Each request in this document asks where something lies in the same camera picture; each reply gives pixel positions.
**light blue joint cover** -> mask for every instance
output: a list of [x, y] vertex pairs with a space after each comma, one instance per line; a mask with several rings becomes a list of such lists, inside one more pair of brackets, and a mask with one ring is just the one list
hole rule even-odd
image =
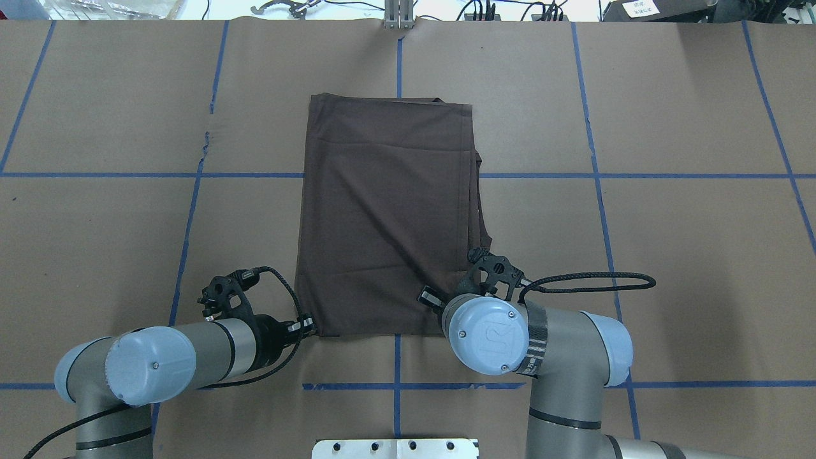
[[93, 341], [88, 341], [85, 344], [78, 345], [77, 347], [66, 352], [62, 359], [60, 359], [60, 362], [56, 364], [56, 370], [54, 371], [54, 387], [56, 388], [56, 393], [59, 394], [63, 400], [68, 403], [76, 403], [76, 400], [72, 399], [71, 395], [68, 393], [68, 374], [71, 372], [73, 363], [77, 361], [79, 355], [85, 349], [87, 349], [89, 345], [107, 338], [110, 338], [110, 336], [103, 336]]
[[175, 328], [150, 327], [116, 340], [104, 367], [113, 394], [140, 407], [172, 399], [187, 389], [196, 372], [196, 350]]
[[518, 368], [527, 353], [527, 322], [510, 303], [492, 296], [465, 301], [450, 319], [454, 354], [470, 369], [503, 375]]
[[581, 312], [595, 324], [606, 347], [606, 355], [610, 360], [610, 379], [606, 382], [605, 387], [623, 384], [629, 376], [629, 368], [632, 367], [635, 357], [629, 331], [622, 323], [611, 317], [589, 314], [587, 311]]

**sticker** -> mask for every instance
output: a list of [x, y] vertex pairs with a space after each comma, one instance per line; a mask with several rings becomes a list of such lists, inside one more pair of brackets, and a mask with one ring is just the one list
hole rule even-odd
[[623, 9], [629, 17], [643, 17], [660, 14], [660, 10], [654, 5], [654, 0], [637, 0], [636, 2], [626, 2]]

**brown cloth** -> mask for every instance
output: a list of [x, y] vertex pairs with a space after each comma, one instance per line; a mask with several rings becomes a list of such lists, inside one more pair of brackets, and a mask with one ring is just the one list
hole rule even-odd
[[318, 334], [438, 335], [416, 298], [489, 247], [472, 106], [312, 96], [295, 289]]

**blue tape line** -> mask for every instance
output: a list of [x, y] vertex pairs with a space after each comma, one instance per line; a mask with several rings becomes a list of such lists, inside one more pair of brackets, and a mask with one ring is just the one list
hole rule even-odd
[[791, 168], [791, 162], [787, 157], [785, 144], [782, 142], [782, 136], [779, 135], [779, 127], [776, 124], [774, 111], [770, 108], [768, 95], [765, 93], [765, 85], [762, 83], [760, 69], [756, 65], [756, 57], [754, 56], [754, 46], [751, 44], [751, 34], [748, 32], [748, 22], [746, 22], [745, 20], [743, 20], [743, 34], [745, 35], [745, 44], [748, 48], [748, 57], [751, 58], [751, 67], [753, 67], [754, 69], [756, 85], [760, 88], [762, 102], [765, 104], [765, 111], [768, 112], [770, 126], [774, 129], [774, 137], [776, 137], [776, 143], [779, 146], [779, 153], [782, 155], [782, 161], [785, 163], [785, 170], [787, 170], [787, 176], [791, 181], [791, 188], [793, 188], [793, 194], [796, 196], [796, 204], [799, 206], [799, 213], [802, 215], [802, 221], [805, 223], [805, 230], [808, 232], [810, 246], [814, 251], [814, 255], [816, 255], [816, 236], [814, 236], [813, 226], [810, 225], [810, 218], [808, 218], [808, 212], [805, 210], [805, 204], [802, 202], [802, 197], [799, 194], [799, 186], [796, 185], [796, 178], [794, 178], [793, 176], [793, 169]]
[[227, 31], [229, 21], [224, 21], [224, 31], [221, 32], [221, 48], [218, 51], [218, 63], [215, 65], [215, 77], [212, 80], [212, 99], [210, 99], [210, 114], [215, 112], [215, 95], [218, 94], [218, 80], [221, 78], [221, 64], [224, 62], [224, 49], [227, 46]]
[[195, 172], [4, 172], [19, 178], [194, 178]]
[[3, 382], [0, 390], [56, 390], [52, 382]]
[[400, 402], [402, 383], [402, 337], [394, 335], [394, 438], [401, 438], [400, 428]]
[[162, 403], [154, 403], [150, 411], [150, 427], [153, 429], [150, 434], [156, 435], [156, 426], [158, 426], [158, 412], [162, 409]]
[[187, 226], [184, 228], [184, 242], [181, 244], [181, 259], [179, 260], [179, 271], [175, 276], [175, 290], [173, 292], [173, 305], [170, 307], [170, 318], [167, 320], [167, 325], [172, 327], [175, 325], [175, 316], [179, 310], [179, 299], [181, 297], [181, 279], [184, 277], [184, 268], [187, 266], [187, 253], [190, 247], [190, 230], [193, 228], [193, 217], [196, 213], [196, 204], [198, 202], [198, 190], [201, 188], [202, 173], [204, 172], [204, 160], [206, 159], [207, 149], [210, 147], [210, 133], [204, 133], [204, 146], [202, 147], [202, 158], [198, 161], [198, 170], [196, 172], [196, 182], [193, 185], [193, 197], [190, 199], [190, 210], [187, 213]]
[[204, 172], [202, 177], [206, 178], [278, 178], [278, 179], [302, 179], [302, 172]]
[[[524, 382], [401, 382], [399, 390], [517, 390]], [[395, 390], [390, 382], [302, 384], [303, 390]]]
[[593, 174], [579, 172], [483, 172], [479, 174], [480, 179], [591, 179], [593, 177]]
[[23, 101], [20, 103], [20, 110], [17, 111], [17, 118], [14, 120], [14, 126], [11, 127], [11, 134], [8, 136], [8, 142], [6, 143], [6, 149], [2, 152], [2, 159], [0, 159], [0, 172], [3, 172], [3, 169], [6, 168], [6, 162], [8, 161], [8, 155], [11, 153], [11, 147], [14, 145], [14, 138], [17, 136], [17, 129], [20, 128], [20, 123], [23, 121], [23, 113], [25, 113], [25, 107], [29, 104], [29, 97], [31, 97], [31, 91], [34, 89], [34, 83], [37, 81], [37, 76], [40, 73], [40, 67], [42, 67], [42, 62], [46, 59], [46, 52], [48, 51], [48, 45], [51, 44], [51, 37], [54, 35], [54, 28], [56, 27], [56, 21], [53, 20], [51, 22], [51, 27], [48, 28], [48, 34], [46, 35], [46, 41], [42, 44], [42, 50], [40, 51], [40, 57], [37, 59], [37, 64], [34, 66], [34, 71], [31, 73], [31, 79], [29, 80], [29, 86], [25, 88], [25, 94], [23, 95]]
[[598, 175], [601, 179], [787, 179], [787, 174], [663, 174], [604, 172]]
[[394, 390], [392, 382], [336, 382], [303, 384], [304, 390]]
[[[592, 158], [592, 174], [595, 178], [595, 195], [598, 201], [598, 211], [601, 214], [601, 230], [604, 236], [604, 247], [606, 249], [606, 264], [609, 271], [614, 272], [614, 259], [612, 258], [612, 243], [610, 241], [609, 226], [606, 222], [606, 208], [604, 206], [603, 190], [601, 188], [601, 174], [598, 169], [598, 158], [595, 149], [595, 136], [592, 134], [592, 124], [589, 121], [589, 103], [587, 102], [587, 87], [583, 78], [583, 66], [581, 65], [581, 50], [578, 42], [578, 29], [575, 22], [570, 22], [572, 29], [572, 45], [575, 50], [575, 67], [578, 70], [578, 85], [581, 90], [581, 104], [583, 105], [583, 119], [587, 128], [587, 141], [589, 143], [589, 151]], [[615, 279], [612, 279], [612, 284], [616, 285]], [[620, 295], [618, 292], [614, 293], [614, 308], [618, 315], [618, 321], [623, 322], [623, 313], [620, 307]], [[635, 392], [632, 390], [632, 375], [627, 378], [627, 395], [629, 398], [629, 412], [632, 415], [632, 435], [635, 439], [641, 439], [640, 422], [637, 418], [637, 405], [635, 403]]]
[[782, 381], [652, 381], [633, 382], [635, 389], [702, 389], [729, 387], [816, 387], [815, 380]]
[[397, 99], [402, 98], [402, 40], [397, 40]]
[[516, 390], [524, 382], [409, 382], [401, 385], [403, 390]]

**black cable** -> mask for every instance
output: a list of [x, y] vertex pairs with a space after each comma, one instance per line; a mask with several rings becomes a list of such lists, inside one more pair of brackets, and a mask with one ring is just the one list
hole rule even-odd
[[476, 3], [479, 3], [479, 7], [481, 8], [481, 0], [470, 0], [469, 2], [465, 3], [462, 10], [459, 12], [459, 15], [456, 16], [456, 20], [462, 19], [462, 14], [464, 14], [464, 11], [468, 9], [471, 3], [473, 3], [473, 18], [476, 18]]
[[48, 442], [52, 441], [53, 439], [59, 437], [60, 435], [64, 434], [65, 432], [76, 429], [77, 427], [82, 426], [83, 424], [87, 424], [88, 422], [96, 421], [97, 419], [99, 419], [101, 417], [104, 417], [104, 416], [108, 416], [109, 414], [114, 414], [115, 412], [124, 411], [124, 410], [126, 410], [128, 408], [130, 408], [130, 406], [125, 405], [125, 404], [117, 405], [117, 406], [115, 406], [113, 408], [106, 409], [103, 412], [98, 412], [96, 414], [91, 414], [89, 417], [83, 417], [79, 421], [72, 422], [72, 423], [68, 424], [65, 427], [62, 427], [62, 428], [60, 428], [58, 430], [55, 430], [53, 433], [49, 434], [46, 438], [40, 440], [37, 444], [35, 444], [34, 447], [31, 448], [29, 453], [26, 454], [25, 457], [23, 457], [23, 459], [31, 459], [32, 457], [34, 457], [34, 454], [37, 454], [37, 451], [39, 451], [40, 449], [42, 449], [43, 446], [46, 445], [46, 443], [48, 443]]
[[366, 2], [335, 2], [334, 0], [323, 0], [323, 2], [330, 3], [332, 5], [366, 5], [367, 7], [372, 7], [375, 10], [385, 11], [385, 8], [383, 7], [378, 7]]
[[547, 7], [547, 10], [546, 10], [546, 11], [542, 11], [541, 17], [539, 17], [539, 18], [538, 18], [538, 20], [540, 20], [540, 21], [545, 21], [545, 20], [549, 21], [549, 20], [550, 20], [550, 18], [551, 18], [551, 17], [552, 17], [554, 14], [556, 14], [556, 13], [554, 13], [554, 11], [555, 11], [555, 9], [556, 9], [556, 8], [557, 8], [557, 6], [556, 6], [556, 4], [555, 4], [554, 2], [553, 2], [553, 3], [550, 3], [550, 4], [548, 5], [548, 7]]
[[527, 5], [527, 8], [524, 10], [524, 14], [522, 14], [521, 19], [519, 19], [519, 22], [523, 21], [524, 18], [527, 17], [527, 12], [530, 10], [530, 8], [536, 5], [541, 5], [541, 16], [543, 17], [544, 14], [547, 12], [547, 5], [544, 5], [543, 2], [532, 2], [529, 5]]
[[[574, 287], [574, 288], [545, 288], [540, 287], [545, 283], [562, 282], [566, 280], [577, 279], [640, 279], [645, 280], [646, 283], [636, 283], [630, 285], [610, 285], [607, 287]], [[652, 288], [657, 285], [657, 282], [649, 275], [641, 273], [573, 273], [561, 274], [559, 276], [552, 276], [548, 278], [534, 281], [524, 288], [518, 294], [518, 302], [524, 304], [524, 296], [530, 290], [542, 293], [576, 293], [576, 292], [617, 292], [621, 290], [644, 290]]]
[[[298, 296], [295, 293], [295, 290], [293, 290], [292, 287], [289, 285], [289, 283], [286, 281], [286, 279], [284, 279], [283, 276], [281, 276], [281, 273], [278, 273], [274, 268], [270, 268], [268, 266], [262, 266], [260, 268], [260, 272], [261, 273], [272, 273], [277, 278], [277, 280], [281, 281], [281, 284], [286, 289], [286, 291], [289, 292], [289, 295], [292, 297], [292, 301], [295, 303], [295, 311], [297, 312], [297, 315], [298, 315], [297, 320], [299, 322], [301, 320], [301, 318], [303, 317], [303, 311], [300, 309], [300, 300], [298, 300]], [[304, 338], [304, 327], [301, 324], [300, 329], [298, 331], [298, 339], [297, 339], [297, 341], [295, 341], [295, 344], [292, 346], [292, 351], [289, 353], [289, 355], [286, 356], [286, 358], [283, 360], [283, 362], [281, 362], [278, 366], [276, 366], [275, 368], [269, 370], [268, 372], [266, 372], [266, 373], [264, 373], [262, 375], [258, 375], [256, 377], [251, 377], [249, 379], [244, 379], [244, 380], [240, 380], [240, 381], [210, 384], [207, 387], [204, 387], [204, 389], [218, 389], [220, 387], [234, 387], [236, 385], [245, 385], [245, 384], [250, 384], [251, 382], [260, 381], [260, 380], [262, 380], [264, 378], [272, 376], [273, 374], [277, 373], [282, 368], [284, 368], [286, 366], [286, 364], [289, 363], [292, 360], [293, 357], [295, 357], [295, 353], [298, 351], [298, 348], [300, 347], [300, 342], [303, 340], [303, 338]]]

